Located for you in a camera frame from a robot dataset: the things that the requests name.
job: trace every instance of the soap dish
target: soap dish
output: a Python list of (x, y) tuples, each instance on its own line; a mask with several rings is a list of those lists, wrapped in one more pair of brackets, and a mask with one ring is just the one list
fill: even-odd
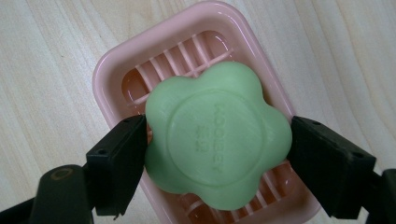
[[(225, 61), (249, 66), (259, 77), (264, 100), (290, 121), (291, 104), (246, 19), (221, 2), (198, 3), (111, 49), (96, 65), (93, 93), (112, 128), (144, 114), (150, 92), (161, 81), (198, 77)], [(303, 223), (320, 208), (288, 161), (263, 174), (255, 197), (234, 211), (211, 208), (191, 193), (164, 192), (146, 172), (140, 185), (163, 224)]]

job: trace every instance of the light wood surface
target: light wood surface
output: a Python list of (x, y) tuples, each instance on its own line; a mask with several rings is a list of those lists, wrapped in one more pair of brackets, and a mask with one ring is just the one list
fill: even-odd
[[(109, 49), (197, 1), (0, 4), (0, 210), (35, 195), (40, 176), (108, 131), (92, 72)], [(247, 18), (297, 114), (396, 167), (396, 2), (228, 1)], [(327, 218), (309, 223), (364, 223)], [(113, 223), (112, 217), (95, 217)], [(115, 223), (158, 223), (141, 189)]]

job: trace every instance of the wood grain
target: wood grain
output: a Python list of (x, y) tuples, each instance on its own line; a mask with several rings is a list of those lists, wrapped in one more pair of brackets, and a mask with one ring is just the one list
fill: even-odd
[[(2, 1), (0, 210), (53, 167), (83, 164), (108, 131), (92, 72), (119, 43), (197, 1)], [(247, 18), (297, 114), (396, 167), (396, 2), (227, 1)], [(327, 218), (308, 223), (364, 223)], [(113, 223), (96, 217), (96, 223)], [(138, 189), (116, 223), (158, 223)]]

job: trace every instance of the soap dish ridge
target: soap dish ridge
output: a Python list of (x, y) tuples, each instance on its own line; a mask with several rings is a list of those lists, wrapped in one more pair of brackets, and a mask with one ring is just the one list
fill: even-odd
[[(110, 50), (95, 68), (93, 92), (109, 127), (114, 127), (124, 118), (144, 114), (149, 93), (161, 81), (173, 76), (198, 77), (224, 61), (252, 68), (261, 80), (266, 102), (288, 119), (293, 116), (246, 20), (220, 2), (189, 7)], [(148, 139), (151, 136), (148, 127)], [(302, 223), (320, 208), (288, 161), (263, 174), (253, 200), (235, 211), (210, 208), (194, 194), (163, 192), (146, 172), (140, 184), (162, 223)]]

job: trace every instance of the green soap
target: green soap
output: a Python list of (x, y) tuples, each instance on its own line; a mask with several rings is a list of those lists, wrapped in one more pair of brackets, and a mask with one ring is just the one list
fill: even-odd
[(241, 63), (166, 79), (150, 94), (146, 115), (153, 131), (146, 154), (151, 180), (221, 210), (247, 204), (262, 174), (291, 146), (287, 119), (265, 103), (259, 79)]

